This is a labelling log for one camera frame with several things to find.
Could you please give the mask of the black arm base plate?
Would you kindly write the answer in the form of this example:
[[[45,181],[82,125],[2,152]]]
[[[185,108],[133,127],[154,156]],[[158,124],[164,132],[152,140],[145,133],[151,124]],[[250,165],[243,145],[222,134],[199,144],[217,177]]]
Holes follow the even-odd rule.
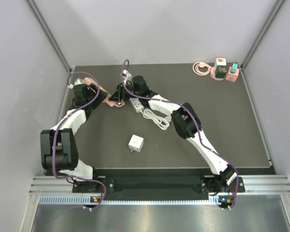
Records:
[[[130,176],[130,177],[100,177],[106,186],[107,193],[117,193],[123,190],[137,189],[189,189],[196,193],[238,193],[245,192],[243,179],[235,180],[228,187],[221,187],[213,177],[204,176]]]

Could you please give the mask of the white power strip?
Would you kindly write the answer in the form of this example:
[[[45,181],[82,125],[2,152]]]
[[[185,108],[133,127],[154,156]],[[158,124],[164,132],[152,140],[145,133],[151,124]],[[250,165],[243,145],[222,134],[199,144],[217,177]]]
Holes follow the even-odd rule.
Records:
[[[144,110],[144,106],[141,104],[138,98],[130,98],[129,101],[137,113]]]

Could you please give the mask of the pink power strip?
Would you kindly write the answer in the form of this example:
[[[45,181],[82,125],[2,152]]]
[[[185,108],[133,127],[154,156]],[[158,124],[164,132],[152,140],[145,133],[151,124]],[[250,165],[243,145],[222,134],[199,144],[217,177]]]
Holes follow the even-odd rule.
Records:
[[[95,87],[98,87],[98,84],[96,81],[94,81],[92,78],[86,77],[84,78],[84,83],[88,86],[90,85],[94,85]],[[111,100],[111,95],[109,94],[109,92],[107,92],[103,87],[100,87],[100,91],[104,92],[107,94],[106,98],[103,100],[104,103],[108,104],[111,107],[123,107],[125,105],[125,103],[123,101],[117,102],[117,101],[113,101]]]

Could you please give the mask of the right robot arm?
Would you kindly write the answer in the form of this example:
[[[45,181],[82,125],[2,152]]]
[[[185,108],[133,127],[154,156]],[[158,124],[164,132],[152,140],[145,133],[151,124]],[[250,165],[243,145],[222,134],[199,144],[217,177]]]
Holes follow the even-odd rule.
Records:
[[[173,122],[176,133],[190,142],[209,165],[216,185],[214,191],[238,190],[237,170],[211,145],[189,103],[180,104],[163,98],[149,89],[141,75],[133,77],[127,70],[123,71],[122,83],[117,85],[110,99],[120,103],[130,101],[135,110],[142,113],[156,111],[166,115]]]

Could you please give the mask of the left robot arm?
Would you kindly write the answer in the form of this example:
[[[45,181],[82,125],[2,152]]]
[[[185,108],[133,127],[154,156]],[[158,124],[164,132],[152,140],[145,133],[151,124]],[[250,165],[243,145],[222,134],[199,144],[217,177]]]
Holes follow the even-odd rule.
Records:
[[[93,192],[99,188],[100,180],[94,176],[94,168],[79,159],[74,136],[108,93],[94,84],[77,84],[73,91],[72,105],[63,119],[40,134],[41,163],[46,171],[83,181],[83,186]]]

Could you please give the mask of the white cube adapter plug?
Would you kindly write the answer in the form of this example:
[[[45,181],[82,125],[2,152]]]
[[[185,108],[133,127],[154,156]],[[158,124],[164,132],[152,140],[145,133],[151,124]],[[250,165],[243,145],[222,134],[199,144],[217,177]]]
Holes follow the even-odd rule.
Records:
[[[133,151],[140,152],[142,150],[143,145],[144,145],[144,138],[137,135],[132,135],[128,143],[128,147],[131,152]]]

